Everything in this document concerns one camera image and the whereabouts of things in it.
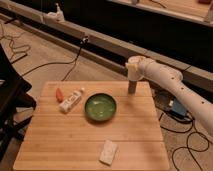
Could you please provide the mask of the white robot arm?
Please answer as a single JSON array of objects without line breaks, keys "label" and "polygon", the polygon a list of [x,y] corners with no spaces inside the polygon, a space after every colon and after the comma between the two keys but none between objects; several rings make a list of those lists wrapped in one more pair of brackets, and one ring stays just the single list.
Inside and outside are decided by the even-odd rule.
[{"label": "white robot arm", "polygon": [[182,83],[180,71],[142,57],[139,61],[142,75],[173,94],[213,137],[213,104]]}]

